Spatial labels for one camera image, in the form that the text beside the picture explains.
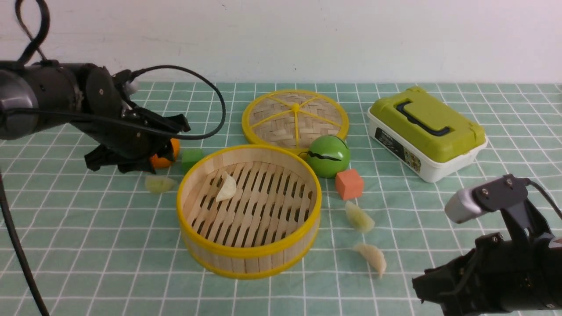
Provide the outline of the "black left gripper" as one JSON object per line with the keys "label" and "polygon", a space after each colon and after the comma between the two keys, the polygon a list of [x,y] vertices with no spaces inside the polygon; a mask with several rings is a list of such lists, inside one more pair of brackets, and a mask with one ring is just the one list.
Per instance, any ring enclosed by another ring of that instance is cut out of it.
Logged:
{"label": "black left gripper", "polygon": [[86,167],[98,171],[103,166],[117,166],[121,173],[148,172],[156,174],[151,158],[157,154],[174,157],[170,137],[142,132],[138,127],[151,127],[171,133],[189,132],[183,114],[164,117],[146,108],[137,107],[125,93],[125,80],[112,76],[94,64],[73,65],[83,92],[82,112],[105,119],[130,123],[133,127],[100,121],[73,121],[72,124],[99,145],[84,155]]}

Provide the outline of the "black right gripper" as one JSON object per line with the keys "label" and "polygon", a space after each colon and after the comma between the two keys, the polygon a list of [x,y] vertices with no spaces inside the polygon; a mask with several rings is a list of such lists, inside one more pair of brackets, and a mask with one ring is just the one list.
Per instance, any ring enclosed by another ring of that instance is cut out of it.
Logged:
{"label": "black right gripper", "polygon": [[560,310],[561,238],[535,239],[525,250],[498,233],[482,236],[468,254],[425,270],[412,284],[445,316]]}

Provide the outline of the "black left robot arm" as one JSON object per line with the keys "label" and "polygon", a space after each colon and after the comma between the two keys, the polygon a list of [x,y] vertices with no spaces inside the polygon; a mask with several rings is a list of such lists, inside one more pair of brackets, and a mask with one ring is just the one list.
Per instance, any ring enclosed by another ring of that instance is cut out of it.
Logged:
{"label": "black left robot arm", "polygon": [[175,160],[171,138],[141,130],[153,128],[174,135],[190,131],[184,115],[163,117],[137,106],[129,70],[111,75],[91,63],[38,62],[1,66],[1,139],[16,140],[71,124],[98,146],[84,156],[97,171],[116,166],[119,172],[155,173],[152,158]]}

